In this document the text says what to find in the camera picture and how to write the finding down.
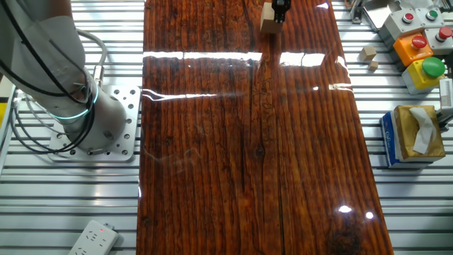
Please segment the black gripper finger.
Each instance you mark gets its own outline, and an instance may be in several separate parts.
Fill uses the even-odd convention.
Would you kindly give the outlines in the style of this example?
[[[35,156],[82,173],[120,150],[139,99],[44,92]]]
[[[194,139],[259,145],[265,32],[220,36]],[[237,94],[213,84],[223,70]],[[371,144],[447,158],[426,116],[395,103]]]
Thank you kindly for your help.
[[[274,22],[283,23],[285,14],[291,8],[291,0],[273,0]]]

